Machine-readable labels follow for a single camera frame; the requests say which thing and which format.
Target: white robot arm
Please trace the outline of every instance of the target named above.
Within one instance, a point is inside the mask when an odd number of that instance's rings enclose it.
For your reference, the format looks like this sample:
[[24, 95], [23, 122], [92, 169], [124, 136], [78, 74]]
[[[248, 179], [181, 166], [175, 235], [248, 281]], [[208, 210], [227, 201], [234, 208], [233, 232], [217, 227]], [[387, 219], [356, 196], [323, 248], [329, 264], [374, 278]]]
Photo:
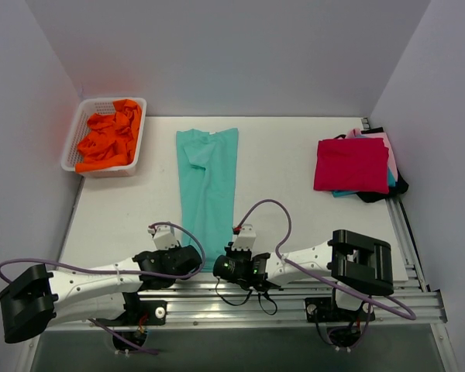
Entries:
[[[256, 234], [251, 225], [235, 230], [237, 238], [226, 247], [226, 255], [215, 262], [216, 277], [239, 284], [245, 290], [268, 291], [282, 288], [292, 281], [309, 278], [306, 273], [320, 277], [333, 277], [340, 285], [346, 285], [366, 295], [392, 295], [393, 276], [391, 246], [381, 240], [346, 230], [336, 230], [332, 239], [318, 246], [290, 253], [281, 258], [262, 253], [252, 257], [251, 249]], [[290, 265], [295, 262], [305, 272]], [[339, 308], [357, 310], [361, 300], [336, 290]]]
[[[30, 339], [62, 322], [89, 318], [137, 324], [142, 313], [162, 319], [165, 308], [145, 308], [138, 291], [168, 288], [181, 276], [196, 270], [202, 258], [193, 246], [182, 247], [170, 226], [150, 230], [157, 250], [145, 251], [118, 263], [77, 270], [47, 271], [44, 264], [31, 266], [0, 293], [5, 341]], [[151, 271], [171, 277], [126, 274]]]

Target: pink cloth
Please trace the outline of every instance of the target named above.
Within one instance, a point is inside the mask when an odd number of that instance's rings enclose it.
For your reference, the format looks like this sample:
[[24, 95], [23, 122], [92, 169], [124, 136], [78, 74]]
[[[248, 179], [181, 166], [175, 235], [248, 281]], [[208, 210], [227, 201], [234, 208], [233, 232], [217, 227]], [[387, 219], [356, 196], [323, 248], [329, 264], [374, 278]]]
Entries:
[[381, 138], [319, 141], [313, 188], [387, 194], [389, 153]]
[[391, 174], [394, 177], [394, 180], [398, 180], [398, 167], [396, 165], [396, 160], [394, 159], [393, 149], [391, 143], [389, 142], [388, 135], [386, 133], [364, 133], [358, 128], [352, 129], [346, 134], [346, 138], [354, 138], [355, 136], [365, 136], [367, 138], [382, 138], [384, 145], [389, 149], [389, 159], [387, 160], [387, 166], [391, 171]]

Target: white wall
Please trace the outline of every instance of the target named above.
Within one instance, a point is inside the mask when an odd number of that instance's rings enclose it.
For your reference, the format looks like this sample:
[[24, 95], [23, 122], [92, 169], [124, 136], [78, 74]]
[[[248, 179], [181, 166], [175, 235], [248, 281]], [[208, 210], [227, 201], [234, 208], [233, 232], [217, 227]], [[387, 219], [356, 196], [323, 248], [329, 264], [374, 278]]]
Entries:
[[26, 0], [84, 95], [158, 115], [369, 115], [429, 0]]
[[465, 0], [432, 0], [370, 121], [410, 183], [405, 207], [465, 370]]
[[[59, 253], [79, 181], [60, 169], [60, 149], [77, 103], [26, 3], [0, 0], [0, 261]], [[18, 350], [3, 341], [0, 313], [0, 371]]]

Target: blue cloth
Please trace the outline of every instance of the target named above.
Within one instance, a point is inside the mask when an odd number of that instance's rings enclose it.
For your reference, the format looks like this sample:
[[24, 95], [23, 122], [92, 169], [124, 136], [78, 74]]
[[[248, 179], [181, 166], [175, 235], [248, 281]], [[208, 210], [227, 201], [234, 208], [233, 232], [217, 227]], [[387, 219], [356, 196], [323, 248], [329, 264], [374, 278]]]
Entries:
[[[359, 136], [355, 136], [355, 138], [368, 138], [368, 137], [359, 135]], [[389, 169], [389, 167], [387, 167], [387, 175], [388, 175], [387, 186], [389, 186], [390, 188], [393, 188], [394, 186], [396, 186], [396, 180], [394, 179], [393, 173], [391, 172], [391, 169]], [[360, 191], [333, 191], [332, 196], [334, 198], [340, 198], [342, 196], [356, 194], [357, 192], [360, 192]]]
[[[210, 272], [233, 237], [238, 129], [177, 132], [176, 144], [183, 227], [203, 245]], [[195, 245], [187, 236], [182, 244]]]

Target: white basket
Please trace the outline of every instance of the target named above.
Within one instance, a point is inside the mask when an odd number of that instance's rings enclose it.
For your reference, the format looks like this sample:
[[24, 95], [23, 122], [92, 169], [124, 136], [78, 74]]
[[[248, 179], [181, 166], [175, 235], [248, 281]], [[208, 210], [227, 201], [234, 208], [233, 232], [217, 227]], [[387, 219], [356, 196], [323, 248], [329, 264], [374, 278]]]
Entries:
[[117, 98], [92, 98], [86, 99], [77, 108], [76, 115], [71, 124], [69, 136], [65, 143], [64, 152], [62, 153], [61, 165], [65, 171], [75, 172], [76, 163], [83, 161], [82, 155], [78, 152], [78, 143], [90, 132], [87, 122], [91, 115], [113, 114], [115, 112], [114, 101], [119, 99], [132, 99], [141, 108], [141, 123], [139, 124], [138, 142], [134, 160], [131, 164], [118, 167], [110, 167], [103, 170], [93, 170], [92, 172], [81, 173], [85, 177], [126, 177], [133, 176], [136, 173], [136, 163], [141, 149], [141, 139], [143, 138], [143, 125], [145, 123], [146, 101], [143, 98], [117, 97]]

